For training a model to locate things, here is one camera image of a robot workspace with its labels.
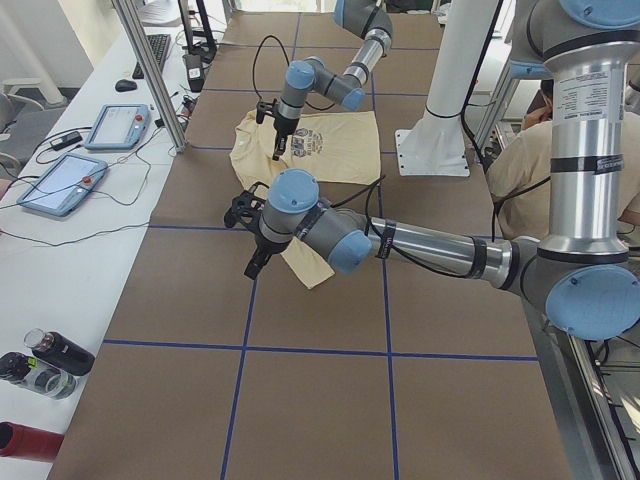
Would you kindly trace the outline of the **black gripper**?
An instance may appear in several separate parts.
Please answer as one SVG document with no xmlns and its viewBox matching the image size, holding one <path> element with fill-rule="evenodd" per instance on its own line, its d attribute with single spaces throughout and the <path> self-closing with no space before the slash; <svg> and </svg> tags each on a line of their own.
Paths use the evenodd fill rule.
<svg viewBox="0 0 640 480">
<path fill-rule="evenodd" d="M 279 161 L 282 155 L 286 151 L 288 136 L 293 135 L 298 127 L 299 118 L 288 118 L 275 113 L 274 115 L 274 129 L 276 131 L 276 137 L 274 141 L 274 151 L 272 159 Z"/>
<path fill-rule="evenodd" d="M 248 278 L 257 278 L 272 256 L 280 254 L 287 249 L 290 240 L 275 242 L 264 236 L 256 235 L 255 243 L 256 249 L 244 270 L 244 275 Z"/>
</svg>

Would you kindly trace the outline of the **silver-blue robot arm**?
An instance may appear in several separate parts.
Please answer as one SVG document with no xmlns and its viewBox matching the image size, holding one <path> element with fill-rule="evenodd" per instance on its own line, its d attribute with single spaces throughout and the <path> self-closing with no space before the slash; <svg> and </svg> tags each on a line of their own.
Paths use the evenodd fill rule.
<svg viewBox="0 0 640 480">
<path fill-rule="evenodd" d="M 318 56 L 294 60 L 287 67 L 279 97 L 257 105 L 258 122 L 267 115 L 273 118 L 274 160 L 284 155 L 311 93 L 317 93 L 345 110 L 357 110 L 365 98 L 364 86 L 375 65 L 391 49 L 393 25 L 380 1 L 338 1 L 333 18 L 338 26 L 362 41 L 344 70 L 329 69 Z"/>
<path fill-rule="evenodd" d="M 635 1 L 520 1 L 513 50 L 554 80 L 549 233 L 485 241 L 396 223 L 332 204 L 301 169 L 279 174 L 266 198 L 236 197 L 227 226 L 243 225 L 256 249 L 255 278 L 292 240 L 342 273 L 368 256 L 399 255 L 437 274 L 482 279 L 521 296 L 556 327 L 603 340 L 639 319 L 639 283 L 618 239 L 617 201 L 625 69 L 639 48 Z"/>
</svg>

